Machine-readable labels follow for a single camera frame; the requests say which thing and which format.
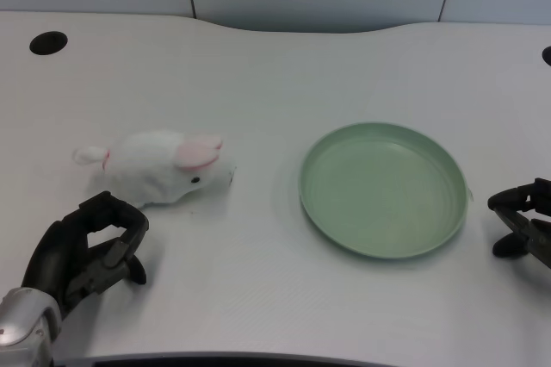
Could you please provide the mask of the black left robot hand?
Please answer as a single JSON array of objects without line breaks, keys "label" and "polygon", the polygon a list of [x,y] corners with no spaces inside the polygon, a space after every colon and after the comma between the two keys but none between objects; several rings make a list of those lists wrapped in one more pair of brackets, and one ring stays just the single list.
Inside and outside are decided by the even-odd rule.
[{"label": "black left robot hand", "polygon": [[104,191],[79,205],[44,233],[22,286],[49,294],[65,318],[86,297],[122,280],[146,284],[135,256],[149,228],[145,215]]}]

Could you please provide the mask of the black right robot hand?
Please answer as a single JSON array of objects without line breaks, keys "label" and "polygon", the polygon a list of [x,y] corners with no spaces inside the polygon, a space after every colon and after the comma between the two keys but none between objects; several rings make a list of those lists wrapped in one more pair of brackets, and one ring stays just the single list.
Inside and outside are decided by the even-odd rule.
[{"label": "black right robot hand", "polygon": [[536,178],[533,183],[491,196],[488,208],[511,230],[492,247],[496,258],[516,259],[532,255],[550,267],[550,222],[528,219],[530,210],[550,216],[550,181]]}]

